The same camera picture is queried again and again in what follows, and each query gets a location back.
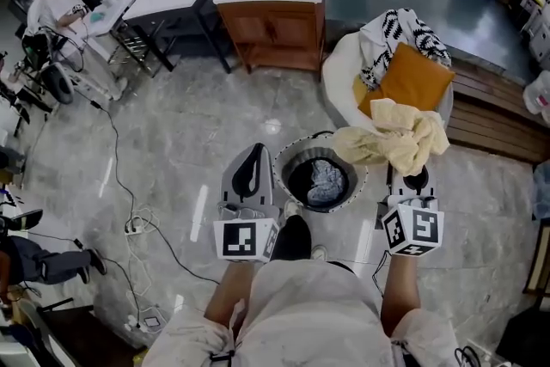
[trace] hand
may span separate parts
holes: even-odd
[[[8,294],[0,294],[0,299],[2,299],[2,303],[4,303],[6,306],[11,306],[11,300],[8,298]]]

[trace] power strip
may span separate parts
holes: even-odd
[[[134,225],[133,227],[130,225],[128,226],[128,231],[124,231],[124,234],[126,235],[137,235],[142,234],[144,232],[144,227],[142,225]]]

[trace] white chair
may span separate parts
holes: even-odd
[[[322,93],[328,116],[337,127],[362,127],[375,130],[372,119],[358,109],[353,94],[353,80],[361,71],[363,56],[359,46],[359,32],[347,34],[338,42],[321,70]],[[453,110],[453,85],[447,91],[436,109],[445,127]]]

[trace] table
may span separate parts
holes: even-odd
[[[230,73],[231,69],[214,38],[213,32],[209,29],[205,18],[200,12],[208,1],[209,0],[136,0],[122,18],[133,27],[139,38],[170,71],[174,70],[174,65],[168,60],[167,53],[178,36],[174,36],[168,48],[165,51],[161,51],[156,44],[156,35],[166,21],[193,20],[199,25],[200,31],[208,40],[225,71]],[[151,34],[146,33],[144,28],[150,28],[151,26],[153,26],[154,31]]]
[[[105,53],[104,49],[98,45],[94,40],[89,40],[90,37],[101,37],[102,35],[110,34],[120,46],[133,58],[144,70],[150,70],[144,61],[137,57],[134,51],[128,47],[123,39],[119,37],[116,30],[119,27],[121,17],[126,10],[136,0],[114,0],[110,7],[101,4],[94,8],[84,16],[80,21],[76,21],[70,27],[76,32],[76,35],[84,40],[92,49],[98,52],[103,58],[109,59],[110,54]],[[91,21],[93,13],[104,13],[105,16],[102,20]]]

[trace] wooden cabinet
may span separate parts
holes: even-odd
[[[321,72],[324,2],[243,2],[217,7],[248,72],[258,65]]]

